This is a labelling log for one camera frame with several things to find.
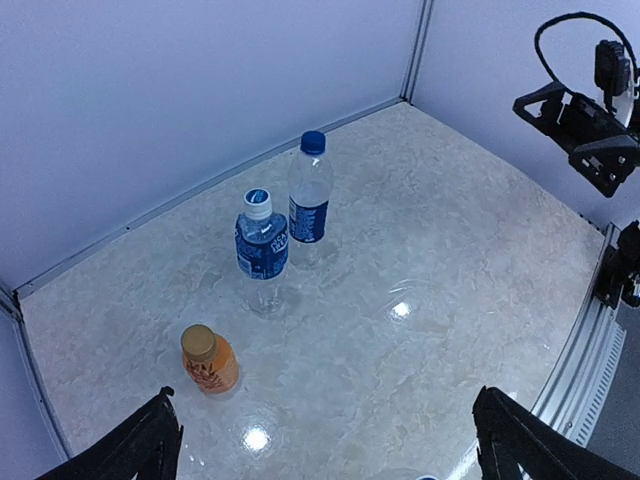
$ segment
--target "black bracket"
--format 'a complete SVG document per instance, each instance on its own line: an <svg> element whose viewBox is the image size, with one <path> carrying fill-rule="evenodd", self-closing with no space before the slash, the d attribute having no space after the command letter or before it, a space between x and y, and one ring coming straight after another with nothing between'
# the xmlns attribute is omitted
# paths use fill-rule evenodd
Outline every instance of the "black bracket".
<svg viewBox="0 0 640 480"><path fill-rule="evenodd" d="M613 309L618 307L620 298L635 308L640 306L636 285L640 274L640 228L637 221L620 232L617 244L618 248L609 245L605 250L594 295Z"/></svg>
<svg viewBox="0 0 640 480"><path fill-rule="evenodd" d="M527 110L535 104L540 104L537 115ZM640 163L640 144L624 125L560 82L517 98L513 111L567 152L569 164L605 197L612 197Z"/></svg>

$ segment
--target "white bottle cap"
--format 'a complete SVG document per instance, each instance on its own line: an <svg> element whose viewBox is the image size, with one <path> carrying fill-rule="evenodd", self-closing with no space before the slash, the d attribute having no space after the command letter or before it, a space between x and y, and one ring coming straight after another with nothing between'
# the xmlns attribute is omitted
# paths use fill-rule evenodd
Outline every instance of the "white bottle cap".
<svg viewBox="0 0 640 480"><path fill-rule="evenodd" d="M264 220L273 213L271 194L264 188L249 190L244 196L245 214L251 220Z"/></svg>

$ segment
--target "plastic bottle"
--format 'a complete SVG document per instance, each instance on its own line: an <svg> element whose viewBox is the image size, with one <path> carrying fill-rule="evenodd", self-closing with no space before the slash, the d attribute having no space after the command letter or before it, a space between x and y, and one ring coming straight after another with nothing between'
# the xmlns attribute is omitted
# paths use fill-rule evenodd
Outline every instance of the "plastic bottle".
<svg viewBox="0 0 640 480"><path fill-rule="evenodd" d="M182 364L204 393L224 393L238 381L238 363L227 340L206 325L182 334Z"/></svg>
<svg viewBox="0 0 640 480"><path fill-rule="evenodd" d="M305 132L300 151L289 169L289 234L291 261L311 268L321 259L318 242L325 234L329 195L333 188L333 167L325 156L326 137Z"/></svg>
<svg viewBox="0 0 640 480"><path fill-rule="evenodd" d="M253 281L247 303L258 315L270 315L282 307L279 278L289 256L287 218L274 213L271 195L256 188L244 196L245 212L236 221L238 266Z"/></svg>

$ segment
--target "empty bottle bottom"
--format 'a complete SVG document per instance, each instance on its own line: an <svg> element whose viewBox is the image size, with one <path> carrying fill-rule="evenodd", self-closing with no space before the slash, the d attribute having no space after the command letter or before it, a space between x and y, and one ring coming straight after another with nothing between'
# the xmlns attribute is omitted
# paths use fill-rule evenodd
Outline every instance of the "empty bottle bottom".
<svg viewBox="0 0 640 480"><path fill-rule="evenodd" d="M253 280L247 303L249 308L261 317L273 315L282 308L283 300L279 278Z"/></svg>
<svg viewBox="0 0 640 480"><path fill-rule="evenodd" d="M302 243L289 239L289 261L297 268L310 270L320 261L320 242Z"/></svg>

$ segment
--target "gold bottle cap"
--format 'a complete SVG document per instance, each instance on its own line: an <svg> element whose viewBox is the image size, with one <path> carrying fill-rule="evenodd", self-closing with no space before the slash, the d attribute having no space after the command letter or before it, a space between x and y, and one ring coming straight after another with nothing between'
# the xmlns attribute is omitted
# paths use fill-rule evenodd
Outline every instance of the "gold bottle cap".
<svg viewBox="0 0 640 480"><path fill-rule="evenodd" d="M218 350L216 334L206 325L191 325L180 339L185 356L196 363L205 363L215 357Z"/></svg>

